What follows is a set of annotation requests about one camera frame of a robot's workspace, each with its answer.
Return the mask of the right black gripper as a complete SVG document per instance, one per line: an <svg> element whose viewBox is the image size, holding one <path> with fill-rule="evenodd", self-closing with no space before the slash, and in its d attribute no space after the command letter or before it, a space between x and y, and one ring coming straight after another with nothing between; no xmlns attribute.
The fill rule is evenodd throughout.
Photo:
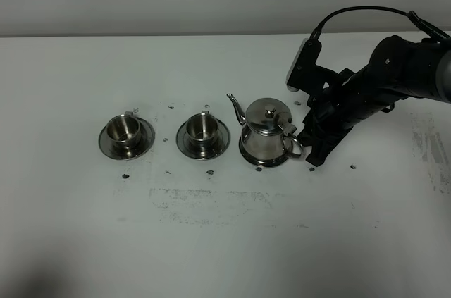
<svg viewBox="0 0 451 298"><path fill-rule="evenodd" d="M309 96L310 110L297 136L304 147L311 147L305 160L315 167L324 164L356 124L386 108L392 109L398 101L398 92L387 86L390 79L369 66L357 73L346 68L339 76L347 80Z"/></svg>

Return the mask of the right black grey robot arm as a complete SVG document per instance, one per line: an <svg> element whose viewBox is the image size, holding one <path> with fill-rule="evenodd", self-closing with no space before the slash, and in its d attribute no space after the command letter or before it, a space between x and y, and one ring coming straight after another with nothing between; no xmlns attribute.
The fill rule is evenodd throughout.
<svg viewBox="0 0 451 298"><path fill-rule="evenodd" d="M382 111L389 113L409 97L450 102L450 41L419 43L397 35L383 39L358 72L340 73L318 66L317 39L300 48L287 85L308 94L310 108L298 140L311 152L306 157L321 166L352 128Z"/></svg>

